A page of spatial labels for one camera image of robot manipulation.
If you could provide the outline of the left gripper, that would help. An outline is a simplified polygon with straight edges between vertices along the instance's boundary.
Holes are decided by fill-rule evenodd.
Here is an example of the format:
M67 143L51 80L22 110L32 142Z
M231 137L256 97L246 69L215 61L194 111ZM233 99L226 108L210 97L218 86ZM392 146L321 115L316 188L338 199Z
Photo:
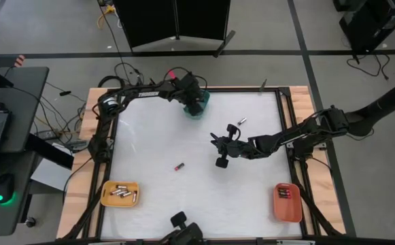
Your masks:
M205 106L205 90L201 89L199 92L194 91L184 94L184 111L187 111L188 116L194 116L194 110L197 110L196 115L200 116Z

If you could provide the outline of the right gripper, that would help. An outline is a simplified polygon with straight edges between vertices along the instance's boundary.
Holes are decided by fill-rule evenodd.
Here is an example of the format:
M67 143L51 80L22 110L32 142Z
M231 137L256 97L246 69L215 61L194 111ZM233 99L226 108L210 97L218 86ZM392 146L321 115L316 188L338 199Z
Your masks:
M228 136L218 137L214 133L210 133L213 138L213 145L217 148L220 157L216 160L216 167L226 169L228 166L227 156L232 158L243 157L246 159L258 159L262 156L255 145L249 142L242 142L239 140L241 131L238 127L229 124L227 126Z

